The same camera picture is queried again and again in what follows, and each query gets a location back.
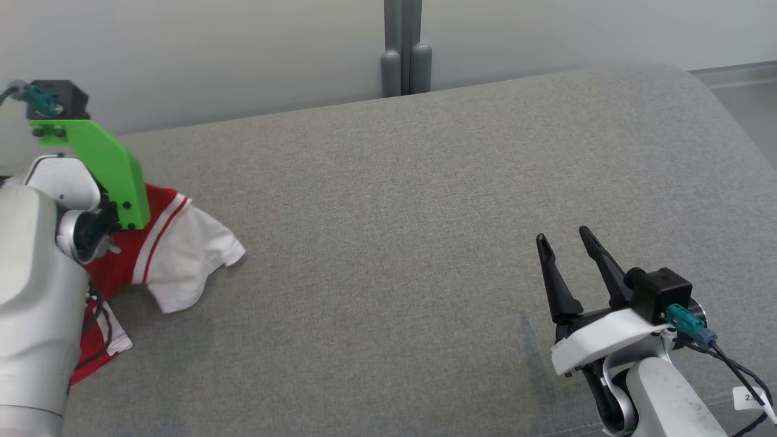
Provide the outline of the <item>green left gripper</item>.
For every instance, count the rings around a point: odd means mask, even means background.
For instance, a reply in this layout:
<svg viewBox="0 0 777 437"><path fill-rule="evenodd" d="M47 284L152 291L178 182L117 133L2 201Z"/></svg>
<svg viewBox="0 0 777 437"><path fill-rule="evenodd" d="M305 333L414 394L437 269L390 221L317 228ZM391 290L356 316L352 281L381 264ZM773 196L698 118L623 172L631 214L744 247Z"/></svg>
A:
<svg viewBox="0 0 777 437"><path fill-rule="evenodd" d="M141 163L111 133L91 120L33 120L39 144L69 147L118 209L122 229L144 229L151 219Z"/></svg>

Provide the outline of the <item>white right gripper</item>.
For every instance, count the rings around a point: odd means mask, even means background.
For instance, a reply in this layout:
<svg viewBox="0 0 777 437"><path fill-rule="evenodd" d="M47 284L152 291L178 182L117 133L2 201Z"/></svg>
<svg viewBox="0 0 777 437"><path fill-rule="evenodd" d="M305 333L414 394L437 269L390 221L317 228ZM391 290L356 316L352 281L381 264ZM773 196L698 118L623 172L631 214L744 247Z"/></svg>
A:
<svg viewBox="0 0 777 437"><path fill-rule="evenodd" d="M629 306L633 291L625 285L625 272L587 227L579 227L586 253L596 263L609 294L611 308ZM583 313L583 305L572 296L558 266L556 255L544 234L537 235L537 251L551 319L556 326L556 343L551 348L551 362L556 375L567 373L633 347L643 340L657 340L657 356L671 362L669 348L662 335L668 324L652 325L634 310L608 313L584 327L569 332L570 321Z"/></svg>

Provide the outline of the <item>red jersey with white sleeves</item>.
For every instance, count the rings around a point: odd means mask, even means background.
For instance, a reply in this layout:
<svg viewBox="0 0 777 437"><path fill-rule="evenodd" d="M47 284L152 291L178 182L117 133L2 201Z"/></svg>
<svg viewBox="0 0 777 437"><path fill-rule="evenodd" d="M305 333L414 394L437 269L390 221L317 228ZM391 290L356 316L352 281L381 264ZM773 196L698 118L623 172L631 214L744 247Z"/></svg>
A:
<svg viewBox="0 0 777 437"><path fill-rule="evenodd" d="M206 280L221 266L235 265L245 248L224 224L164 186L146 185L151 220L144 229L113 236L118 251L85 266L92 284L110 299L142 285L164 314L198 302Z"/></svg>

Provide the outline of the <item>grey metal partition post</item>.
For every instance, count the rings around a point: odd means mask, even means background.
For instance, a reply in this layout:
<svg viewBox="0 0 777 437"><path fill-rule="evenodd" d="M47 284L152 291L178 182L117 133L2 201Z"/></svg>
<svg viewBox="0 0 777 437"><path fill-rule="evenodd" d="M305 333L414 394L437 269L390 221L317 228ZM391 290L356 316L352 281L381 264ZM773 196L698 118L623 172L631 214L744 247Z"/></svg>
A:
<svg viewBox="0 0 777 437"><path fill-rule="evenodd" d="M385 52L380 57L381 96L431 90L432 47L421 41L422 0L383 0Z"/></svg>

